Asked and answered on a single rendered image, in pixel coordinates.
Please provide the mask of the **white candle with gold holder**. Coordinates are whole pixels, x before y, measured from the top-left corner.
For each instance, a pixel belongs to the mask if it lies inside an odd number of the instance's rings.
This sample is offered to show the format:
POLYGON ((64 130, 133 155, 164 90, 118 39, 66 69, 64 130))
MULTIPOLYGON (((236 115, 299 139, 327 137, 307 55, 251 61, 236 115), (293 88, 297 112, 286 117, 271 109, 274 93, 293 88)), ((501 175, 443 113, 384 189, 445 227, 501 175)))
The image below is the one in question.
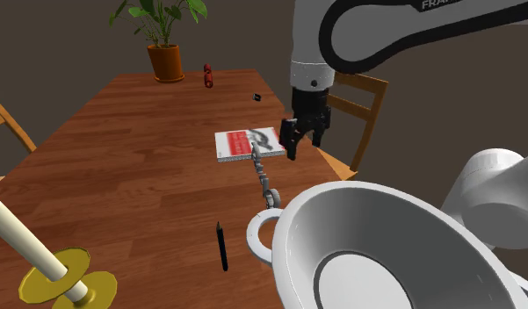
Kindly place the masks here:
POLYGON ((23 302, 53 301, 52 309, 108 309, 112 305, 118 289, 112 273, 88 273, 90 254, 84 248, 51 252, 1 201, 0 237, 32 265, 18 287, 23 302))

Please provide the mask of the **large white bowl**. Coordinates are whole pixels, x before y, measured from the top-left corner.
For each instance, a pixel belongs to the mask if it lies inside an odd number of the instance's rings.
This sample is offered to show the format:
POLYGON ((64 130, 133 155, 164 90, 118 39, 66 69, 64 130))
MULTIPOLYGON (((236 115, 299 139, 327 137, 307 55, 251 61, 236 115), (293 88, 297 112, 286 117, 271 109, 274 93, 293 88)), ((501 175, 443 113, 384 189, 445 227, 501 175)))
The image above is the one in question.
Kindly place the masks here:
POLYGON ((303 191, 275 226, 284 309, 528 309, 475 236, 435 207, 375 183, 303 191))

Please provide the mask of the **brown wooden table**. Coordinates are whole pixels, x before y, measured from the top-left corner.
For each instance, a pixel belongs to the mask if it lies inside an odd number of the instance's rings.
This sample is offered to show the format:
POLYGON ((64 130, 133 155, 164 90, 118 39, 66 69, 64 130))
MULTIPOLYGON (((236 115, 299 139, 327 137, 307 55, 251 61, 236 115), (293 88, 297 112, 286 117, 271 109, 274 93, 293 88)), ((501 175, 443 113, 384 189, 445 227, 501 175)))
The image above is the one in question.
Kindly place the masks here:
POLYGON ((265 207, 253 164, 217 162, 214 134, 279 127, 283 110, 253 69, 217 71, 212 88, 201 72, 121 74, 5 177, 0 201, 49 249, 85 248, 113 273, 111 309, 282 309, 246 243, 265 207))

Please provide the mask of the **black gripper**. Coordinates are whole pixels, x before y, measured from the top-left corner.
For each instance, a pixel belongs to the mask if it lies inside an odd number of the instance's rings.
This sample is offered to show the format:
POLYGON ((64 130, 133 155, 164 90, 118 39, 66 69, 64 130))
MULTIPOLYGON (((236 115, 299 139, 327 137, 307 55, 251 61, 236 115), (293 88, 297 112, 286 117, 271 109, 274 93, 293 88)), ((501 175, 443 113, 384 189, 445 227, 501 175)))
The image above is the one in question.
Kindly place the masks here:
POLYGON ((296 159, 297 145, 307 131, 314 131, 312 145, 321 146, 322 136, 330 128, 331 112, 326 111, 328 94, 329 88, 307 91, 293 87, 293 119, 282 119, 279 133, 279 144, 286 150, 288 159, 296 159))

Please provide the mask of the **red and white book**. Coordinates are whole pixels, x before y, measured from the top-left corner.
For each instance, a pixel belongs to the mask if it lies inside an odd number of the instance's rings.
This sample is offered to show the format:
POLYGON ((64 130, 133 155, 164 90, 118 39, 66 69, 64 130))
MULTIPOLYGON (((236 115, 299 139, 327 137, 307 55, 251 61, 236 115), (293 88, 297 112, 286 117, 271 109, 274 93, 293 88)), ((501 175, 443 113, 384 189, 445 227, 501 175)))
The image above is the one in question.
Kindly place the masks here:
POLYGON ((217 132, 214 134, 217 162, 249 160, 253 144, 262 157, 284 155, 273 127, 217 132))

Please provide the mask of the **wooden chair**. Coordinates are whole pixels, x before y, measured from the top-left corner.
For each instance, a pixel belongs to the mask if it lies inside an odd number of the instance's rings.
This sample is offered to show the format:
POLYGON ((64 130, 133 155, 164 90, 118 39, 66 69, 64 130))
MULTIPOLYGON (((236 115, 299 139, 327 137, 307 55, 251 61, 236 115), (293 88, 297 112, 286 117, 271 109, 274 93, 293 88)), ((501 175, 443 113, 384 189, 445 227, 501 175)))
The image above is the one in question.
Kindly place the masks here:
POLYGON ((365 121, 365 129, 362 133, 360 142, 358 144, 358 149, 354 155, 354 158, 352 159, 350 166, 340 162, 337 158, 327 154, 320 148, 317 148, 322 157, 335 171, 338 177, 342 181, 350 181, 353 180, 355 175, 358 173, 358 167, 371 140, 372 131, 380 113, 380 108, 387 90, 388 82, 367 75, 349 75, 339 72, 335 73, 334 81, 340 84, 351 86, 352 88, 373 93, 374 95, 372 105, 370 107, 365 107, 334 95, 328 95, 327 103, 331 107, 365 121))
POLYGON ((26 131, 19 125, 19 123, 7 112, 7 110, 0 103, 0 126, 7 126, 11 132, 22 143, 26 151, 31 154, 37 149, 32 139, 26 131))

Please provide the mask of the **black pencil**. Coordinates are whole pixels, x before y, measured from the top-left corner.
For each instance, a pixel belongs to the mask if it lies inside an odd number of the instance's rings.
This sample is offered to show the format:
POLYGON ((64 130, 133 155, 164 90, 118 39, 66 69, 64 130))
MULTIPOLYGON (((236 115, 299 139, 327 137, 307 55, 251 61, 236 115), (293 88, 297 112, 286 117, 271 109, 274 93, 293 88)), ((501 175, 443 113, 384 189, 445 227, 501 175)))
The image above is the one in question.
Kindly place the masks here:
POLYGON ((227 251, 226 251, 226 246, 225 246, 223 228, 222 228, 220 222, 217 222, 217 224, 216 224, 216 233, 217 233, 217 240, 218 240, 218 243, 219 243, 219 249, 220 249, 220 254, 221 254, 222 269, 224 271, 228 271, 227 251))

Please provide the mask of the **green plant in orange pot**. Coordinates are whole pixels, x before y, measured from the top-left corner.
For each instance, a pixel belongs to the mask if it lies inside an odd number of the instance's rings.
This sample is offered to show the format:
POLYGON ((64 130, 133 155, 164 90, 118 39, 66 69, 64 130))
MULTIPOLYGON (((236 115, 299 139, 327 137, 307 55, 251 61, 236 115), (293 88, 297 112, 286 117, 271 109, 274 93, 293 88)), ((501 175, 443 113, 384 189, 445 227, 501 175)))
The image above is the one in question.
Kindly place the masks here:
POLYGON ((179 46, 170 42, 172 26, 188 11, 196 23, 199 16, 207 18, 203 0, 174 0, 166 5, 164 0, 121 0, 116 11, 110 14, 110 27, 120 19, 135 27, 134 35, 142 33, 149 42, 148 56, 158 83, 177 83, 184 79, 179 46))

